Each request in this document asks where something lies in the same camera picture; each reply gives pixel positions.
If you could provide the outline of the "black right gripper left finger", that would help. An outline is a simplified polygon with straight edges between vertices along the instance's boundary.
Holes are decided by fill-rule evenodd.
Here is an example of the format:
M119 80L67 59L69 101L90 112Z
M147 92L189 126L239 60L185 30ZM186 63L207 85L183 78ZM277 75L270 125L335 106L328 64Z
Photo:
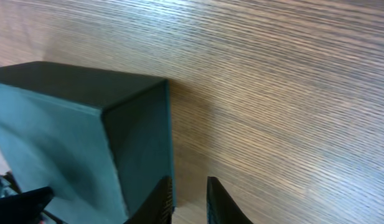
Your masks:
M172 179L163 177L138 211L124 224L171 224L173 213Z

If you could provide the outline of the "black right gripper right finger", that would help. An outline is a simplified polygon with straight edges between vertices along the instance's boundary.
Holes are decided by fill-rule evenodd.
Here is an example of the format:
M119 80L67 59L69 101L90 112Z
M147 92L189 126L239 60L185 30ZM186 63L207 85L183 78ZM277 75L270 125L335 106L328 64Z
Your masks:
M216 177L207 177L207 223L253 224Z

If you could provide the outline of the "dark green box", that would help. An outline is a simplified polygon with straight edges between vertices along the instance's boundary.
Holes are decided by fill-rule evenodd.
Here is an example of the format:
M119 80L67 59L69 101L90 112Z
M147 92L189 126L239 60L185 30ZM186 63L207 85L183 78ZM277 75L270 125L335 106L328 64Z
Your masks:
M0 150L67 223L124 223L173 176L165 78L29 62L0 67Z

